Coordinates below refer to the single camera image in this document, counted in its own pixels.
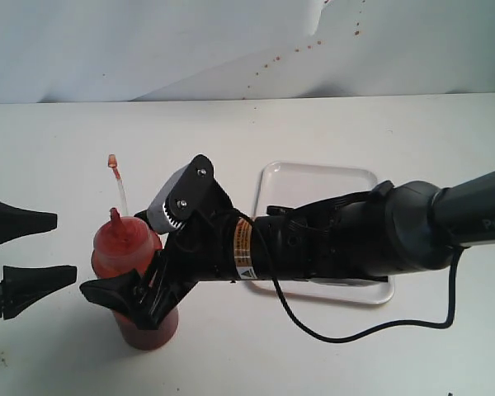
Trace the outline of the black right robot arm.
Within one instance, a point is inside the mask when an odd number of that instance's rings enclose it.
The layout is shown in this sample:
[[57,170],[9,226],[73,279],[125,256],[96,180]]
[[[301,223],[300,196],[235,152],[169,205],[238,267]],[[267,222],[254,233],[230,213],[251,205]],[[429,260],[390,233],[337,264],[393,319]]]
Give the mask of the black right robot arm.
[[495,171],[453,187],[425,181],[316,201],[270,205],[251,218],[195,156],[139,213],[167,235],[144,273],[129,271],[81,285],[91,303],[152,330],[202,281],[385,281],[448,269],[462,252],[495,244]]

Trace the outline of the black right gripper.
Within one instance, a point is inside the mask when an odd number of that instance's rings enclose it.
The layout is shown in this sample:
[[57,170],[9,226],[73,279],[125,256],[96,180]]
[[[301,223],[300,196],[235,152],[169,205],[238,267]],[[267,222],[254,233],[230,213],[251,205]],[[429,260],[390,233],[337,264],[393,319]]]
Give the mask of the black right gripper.
[[[150,225],[147,210],[134,217]],[[240,279],[233,259],[238,220],[227,193],[212,187],[185,225],[168,235],[142,278],[132,270],[83,282],[79,289],[88,302],[132,316],[141,330],[155,330],[197,283]]]

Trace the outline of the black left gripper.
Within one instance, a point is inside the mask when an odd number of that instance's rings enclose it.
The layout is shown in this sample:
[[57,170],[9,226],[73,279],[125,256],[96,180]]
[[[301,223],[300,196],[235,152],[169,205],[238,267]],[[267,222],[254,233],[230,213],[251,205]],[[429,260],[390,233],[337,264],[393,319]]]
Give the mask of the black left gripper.
[[[57,225],[58,215],[55,213],[24,210],[0,201],[0,245],[28,235],[52,231]],[[77,273],[76,266],[5,266],[0,285],[0,318],[15,318],[38,300],[74,284]]]

